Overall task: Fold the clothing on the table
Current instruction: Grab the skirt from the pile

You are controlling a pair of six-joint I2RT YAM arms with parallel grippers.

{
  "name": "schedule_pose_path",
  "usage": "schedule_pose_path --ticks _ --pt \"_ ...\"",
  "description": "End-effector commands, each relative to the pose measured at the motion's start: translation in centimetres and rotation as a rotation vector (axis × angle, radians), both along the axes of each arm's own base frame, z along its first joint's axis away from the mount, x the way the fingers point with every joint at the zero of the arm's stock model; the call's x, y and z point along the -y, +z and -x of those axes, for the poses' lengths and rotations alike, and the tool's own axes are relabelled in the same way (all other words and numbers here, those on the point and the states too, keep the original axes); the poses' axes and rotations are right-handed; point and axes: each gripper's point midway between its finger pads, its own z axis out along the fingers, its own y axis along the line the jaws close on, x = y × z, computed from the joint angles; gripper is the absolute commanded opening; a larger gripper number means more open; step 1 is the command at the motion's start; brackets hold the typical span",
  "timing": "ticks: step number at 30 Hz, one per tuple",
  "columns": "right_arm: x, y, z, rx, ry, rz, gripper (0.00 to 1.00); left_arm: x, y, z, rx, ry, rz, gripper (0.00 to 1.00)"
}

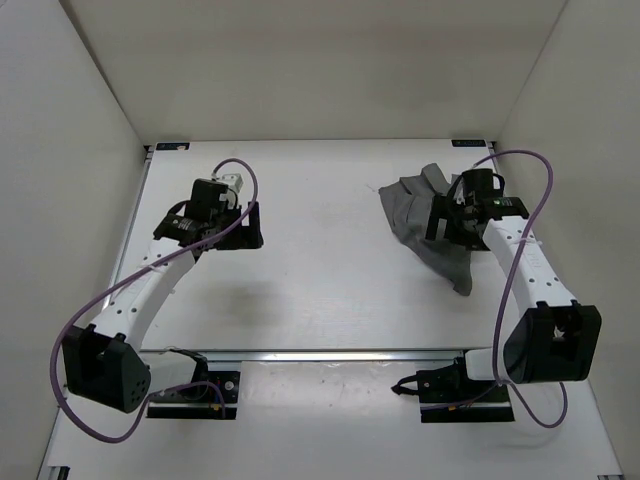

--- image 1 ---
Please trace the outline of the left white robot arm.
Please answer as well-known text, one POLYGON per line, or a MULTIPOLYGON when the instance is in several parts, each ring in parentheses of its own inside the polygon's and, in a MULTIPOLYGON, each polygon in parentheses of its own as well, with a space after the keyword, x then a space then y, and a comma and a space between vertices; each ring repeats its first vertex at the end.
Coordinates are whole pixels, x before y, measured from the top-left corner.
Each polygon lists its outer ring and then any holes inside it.
POLYGON ((54 348, 69 392, 124 413, 174 388, 188 398, 203 395, 209 373, 202 355, 173 348, 161 361, 145 359, 143 340, 177 283, 205 252, 256 250, 263 244, 256 201, 240 207, 219 195, 171 207, 138 270, 110 292, 109 305, 87 326, 67 327, 54 348))

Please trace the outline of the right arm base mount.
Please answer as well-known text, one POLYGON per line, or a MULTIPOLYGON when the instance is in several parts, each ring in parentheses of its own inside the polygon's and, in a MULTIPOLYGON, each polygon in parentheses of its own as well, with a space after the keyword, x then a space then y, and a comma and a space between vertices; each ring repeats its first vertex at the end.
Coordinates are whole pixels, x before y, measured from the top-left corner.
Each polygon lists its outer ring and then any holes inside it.
POLYGON ((417 370, 391 387, 417 397, 423 424, 510 423, 515 420, 506 386, 468 377, 463 357, 440 368, 417 370))

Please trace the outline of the grey pleated skirt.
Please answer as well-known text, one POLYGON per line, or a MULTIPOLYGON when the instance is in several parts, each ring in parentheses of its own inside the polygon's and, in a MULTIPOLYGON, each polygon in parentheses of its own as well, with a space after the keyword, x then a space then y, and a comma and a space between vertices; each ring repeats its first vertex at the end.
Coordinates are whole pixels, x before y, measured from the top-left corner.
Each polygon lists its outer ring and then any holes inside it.
POLYGON ((396 239, 409 248, 453 290, 468 297, 473 288, 471 252, 446 239, 426 238, 429 216, 437 194, 451 187, 441 168, 430 163, 418 175, 400 177, 378 190, 384 215, 396 239))

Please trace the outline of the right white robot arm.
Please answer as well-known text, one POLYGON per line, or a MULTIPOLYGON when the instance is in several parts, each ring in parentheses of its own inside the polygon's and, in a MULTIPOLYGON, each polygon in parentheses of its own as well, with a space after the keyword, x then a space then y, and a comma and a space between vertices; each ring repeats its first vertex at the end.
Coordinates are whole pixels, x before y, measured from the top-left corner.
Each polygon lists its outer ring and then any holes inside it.
POLYGON ((427 239, 491 252, 507 278, 506 295, 518 308, 516 318, 503 317, 492 347, 467 351, 465 365, 449 374, 449 391, 460 400, 473 399, 488 380, 573 382, 589 374, 600 313, 580 303, 558 278, 529 218, 517 197, 434 199, 427 239))

